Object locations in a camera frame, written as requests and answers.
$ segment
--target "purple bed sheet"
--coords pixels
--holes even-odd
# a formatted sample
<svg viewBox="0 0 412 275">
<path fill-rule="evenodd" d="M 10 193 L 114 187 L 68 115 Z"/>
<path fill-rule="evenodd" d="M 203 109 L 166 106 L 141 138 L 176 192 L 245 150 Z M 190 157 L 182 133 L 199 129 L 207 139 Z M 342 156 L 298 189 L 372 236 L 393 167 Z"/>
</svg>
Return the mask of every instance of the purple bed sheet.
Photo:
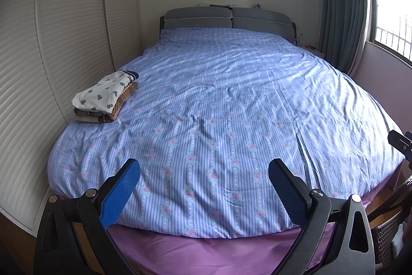
<svg viewBox="0 0 412 275">
<path fill-rule="evenodd" d="M 362 197 L 365 208 L 389 178 Z M 310 266 L 321 260 L 332 229 L 328 224 Z M 257 237 L 195 239 L 117 224 L 108 230 L 123 255 L 145 275 L 269 275 L 300 232 L 293 228 Z"/>
</svg>

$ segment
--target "wicker basket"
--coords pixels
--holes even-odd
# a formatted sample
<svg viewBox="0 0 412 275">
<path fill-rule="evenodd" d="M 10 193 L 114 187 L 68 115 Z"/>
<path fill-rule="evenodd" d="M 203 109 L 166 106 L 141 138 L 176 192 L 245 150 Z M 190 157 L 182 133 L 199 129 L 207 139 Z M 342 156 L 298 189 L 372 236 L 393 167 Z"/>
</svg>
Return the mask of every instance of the wicker basket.
<svg viewBox="0 0 412 275">
<path fill-rule="evenodd" d="M 385 269 L 392 261 L 392 239 L 398 231 L 399 224 L 408 217 L 412 207 L 412 176 L 402 183 L 381 206 L 367 217 L 371 222 L 380 215 L 399 209 L 398 213 L 383 224 L 371 229 L 375 251 L 375 263 Z"/>
</svg>

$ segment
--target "bed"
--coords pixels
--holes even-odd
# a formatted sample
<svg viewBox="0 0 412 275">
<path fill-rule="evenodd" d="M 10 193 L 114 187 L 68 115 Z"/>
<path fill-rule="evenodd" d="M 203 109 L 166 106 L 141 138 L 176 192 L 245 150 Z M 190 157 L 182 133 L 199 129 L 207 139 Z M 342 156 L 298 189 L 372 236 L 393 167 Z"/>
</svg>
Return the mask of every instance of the bed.
<svg viewBox="0 0 412 275">
<path fill-rule="evenodd" d="M 232 274 L 233 251 L 255 250 L 262 258 L 248 267 L 267 274 L 297 235 L 266 177 L 272 158 L 310 188 L 357 193 L 365 205 L 403 160 L 386 140 L 400 130 L 378 102 L 293 42 L 283 14 L 169 11 L 159 43 L 123 67 L 140 74 L 139 89 L 118 120 L 71 123 L 56 142 L 52 189 L 79 197 L 133 157 L 141 180 L 109 229 L 130 260 L 147 274 Z M 213 245 L 225 246 L 215 266 Z M 171 270 L 179 255 L 187 267 Z"/>
</svg>

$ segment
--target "teal curtain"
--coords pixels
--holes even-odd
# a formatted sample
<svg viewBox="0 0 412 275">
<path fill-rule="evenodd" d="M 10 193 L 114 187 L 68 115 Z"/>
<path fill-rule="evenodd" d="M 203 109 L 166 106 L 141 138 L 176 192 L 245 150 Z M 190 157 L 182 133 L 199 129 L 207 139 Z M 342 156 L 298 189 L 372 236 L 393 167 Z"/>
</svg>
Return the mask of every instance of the teal curtain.
<svg viewBox="0 0 412 275">
<path fill-rule="evenodd" d="M 318 50 L 326 54 L 326 61 L 346 74 L 364 37 L 367 7 L 368 0 L 323 0 Z"/>
</svg>

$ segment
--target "gray upholstered headboard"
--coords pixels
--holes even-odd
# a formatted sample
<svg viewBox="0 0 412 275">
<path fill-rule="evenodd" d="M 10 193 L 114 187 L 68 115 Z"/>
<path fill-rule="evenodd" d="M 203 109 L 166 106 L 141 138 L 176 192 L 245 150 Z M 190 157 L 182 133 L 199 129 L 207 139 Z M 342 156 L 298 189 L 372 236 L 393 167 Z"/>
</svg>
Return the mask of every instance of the gray upholstered headboard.
<svg viewBox="0 0 412 275">
<path fill-rule="evenodd" d="M 160 18 L 160 32 L 182 27 L 240 28 L 273 33 L 296 43 L 295 23 L 284 14 L 268 10 L 198 6 L 169 10 Z"/>
</svg>

